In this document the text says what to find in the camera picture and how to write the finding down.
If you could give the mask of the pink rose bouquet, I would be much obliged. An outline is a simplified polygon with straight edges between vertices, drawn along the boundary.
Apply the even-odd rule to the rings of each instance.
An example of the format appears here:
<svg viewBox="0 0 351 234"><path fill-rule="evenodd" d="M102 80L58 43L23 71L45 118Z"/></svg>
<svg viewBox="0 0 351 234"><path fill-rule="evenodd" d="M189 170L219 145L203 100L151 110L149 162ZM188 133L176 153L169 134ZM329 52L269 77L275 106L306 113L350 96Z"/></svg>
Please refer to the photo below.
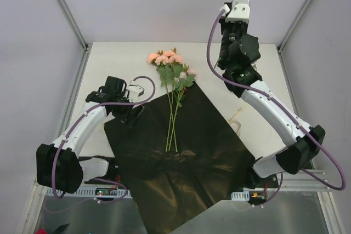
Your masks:
<svg viewBox="0 0 351 234"><path fill-rule="evenodd" d="M178 151L176 118L185 99L185 92L195 83L197 73L177 54L176 48L151 53L146 62L156 67L161 86L166 89L170 109L166 151L169 152L172 149Z"/></svg>

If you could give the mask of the cream printed ribbon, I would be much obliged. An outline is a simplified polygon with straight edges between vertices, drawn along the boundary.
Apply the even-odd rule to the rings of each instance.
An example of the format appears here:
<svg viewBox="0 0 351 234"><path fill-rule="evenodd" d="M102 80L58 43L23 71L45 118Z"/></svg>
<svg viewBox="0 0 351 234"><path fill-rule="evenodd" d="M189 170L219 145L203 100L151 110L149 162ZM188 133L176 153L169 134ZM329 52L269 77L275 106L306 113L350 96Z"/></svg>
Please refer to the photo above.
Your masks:
<svg viewBox="0 0 351 234"><path fill-rule="evenodd" d="M227 120L227 123L233 128L234 132L240 136L242 124L238 117L244 112L245 106L240 106L236 112Z"/></svg>

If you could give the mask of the black wrapping paper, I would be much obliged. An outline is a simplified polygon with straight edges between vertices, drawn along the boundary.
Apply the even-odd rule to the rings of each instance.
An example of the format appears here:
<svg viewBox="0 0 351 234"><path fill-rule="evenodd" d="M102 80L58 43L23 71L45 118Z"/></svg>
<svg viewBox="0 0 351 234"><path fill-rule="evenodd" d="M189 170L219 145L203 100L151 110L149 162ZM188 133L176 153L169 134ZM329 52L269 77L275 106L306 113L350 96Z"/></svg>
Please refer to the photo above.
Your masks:
<svg viewBox="0 0 351 234"><path fill-rule="evenodd" d="M194 84L166 150L168 97L146 103L136 124L113 119L105 134L148 233L170 233L242 186L254 156Z"/></svg>

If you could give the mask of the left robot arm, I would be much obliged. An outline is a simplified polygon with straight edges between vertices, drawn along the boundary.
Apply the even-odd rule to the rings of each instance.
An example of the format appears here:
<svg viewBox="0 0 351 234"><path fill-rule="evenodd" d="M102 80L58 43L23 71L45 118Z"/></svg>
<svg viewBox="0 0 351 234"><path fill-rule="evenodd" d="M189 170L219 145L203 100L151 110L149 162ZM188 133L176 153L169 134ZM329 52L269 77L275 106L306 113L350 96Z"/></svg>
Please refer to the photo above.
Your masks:
<svg viewBox="0 0 351 234"><path fill-rule="evenodd" d="M98 178L103 184L115 180L116 171L102 156L80 159L83 146L97 126L113 115L124 124L132 125L142 112L136 109L144 88L132 80L108 76L103 86L89 93L73 123L51 144L41 144L36 151L36 172L39 185L54 191L75 193L86 181Z"/></svg>

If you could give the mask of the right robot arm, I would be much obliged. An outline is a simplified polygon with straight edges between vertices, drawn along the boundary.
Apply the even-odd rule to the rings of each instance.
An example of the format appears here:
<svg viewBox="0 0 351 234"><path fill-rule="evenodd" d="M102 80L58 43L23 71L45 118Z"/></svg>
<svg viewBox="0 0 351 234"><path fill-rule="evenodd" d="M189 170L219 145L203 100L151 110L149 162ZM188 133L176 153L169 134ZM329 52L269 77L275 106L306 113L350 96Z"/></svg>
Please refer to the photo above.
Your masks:
<svg viewBox="0 0 351 234"><path fill-rule="evenodd" d="M277 132L284 146L258 158L247 173L247 182L260 187L268 176L280 172L297 174L321 150L325 130L297 117L276 98L252 63L261 55L257 37L247 34L242 21L220 18L221 46L218 66L227 89L252 106Z"/></svg>

